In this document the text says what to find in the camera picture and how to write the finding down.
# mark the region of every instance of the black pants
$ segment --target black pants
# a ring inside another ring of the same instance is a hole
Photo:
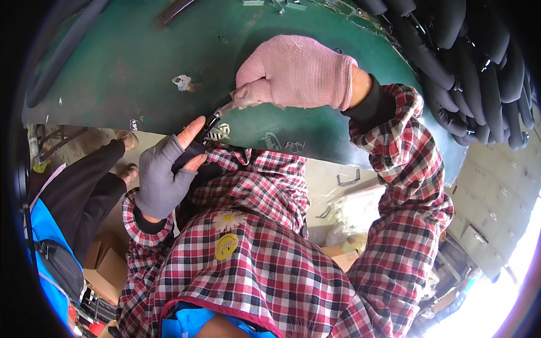
[[[112,140],[65,168],[40,195],[81,264],[98,227],[126,193],[125,182],[109,173],[124,151],[122,140]]]

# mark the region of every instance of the green table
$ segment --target green table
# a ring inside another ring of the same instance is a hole
[[[42,102],[23,110],[23,123],[129,129],[135,119],[140,130],[177,133],[230,101],[242,62],[278,34],[313,37],[353,56],[381,84],[403,83],[421,90],[391,38],[373,18],[359,16],[349,0],[333,0],[331,5],[302,0],[305,11],[286,7],[284,14],[278,14],[270,0],[265,6],[199,0],[165,27],[156,16],[171,2],[111,1]],[[171,82],[178,75],[190,76],[195,90],[178,91]],[[368,169],[367,153],[349,142],[347,122],[348,117],[329,106],[282,110],[262,104],[226,115],[220,123],[229,125],[229,138],[221,142]],[[426,108],[423,123],[436,139],[445,182],[451,185],[467,148],[456,144]]]

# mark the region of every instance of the smiley face badge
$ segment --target smiley face badge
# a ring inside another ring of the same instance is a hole
[[[225,234],[216,242],[214,251],[216,259],[223,261],[229,258],[239,246],[239,238],[235,234]]]

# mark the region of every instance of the finger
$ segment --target finger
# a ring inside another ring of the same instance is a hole
[[[235,78],[237,89],[249,82],[267,76],[265,67],[259,57],[260,52],[260,48],[256,49],[255,52],[244,61],[242,66],[240,66]]]
[[[184,130],[176,136],[182,149],[186,149],[194,140],[197,133],[203,128],[206,118],[199,116],[193,120]]]
[[[207,160],[207,154],[201,154],[197,155],[191,160],[189,160],[183,169],[191,170],[191,171],[197,171],[199,167]]]
[[[233,101],[239,109],[255,106],[265,102],[274,102],[271,93],[271,82],[265,78],[250,82],[235,92]]]

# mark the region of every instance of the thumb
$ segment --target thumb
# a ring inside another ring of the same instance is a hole
[[[199,167],[207,160],[207,154],[197,155],[182,167],[183,169],[197,171]]]
[[[266,78],[245,84],[235,92],[233,97],[235,105],[239,109],[244,109],[249,105],[253,107],[265,102],[274,102],[270,84]]]

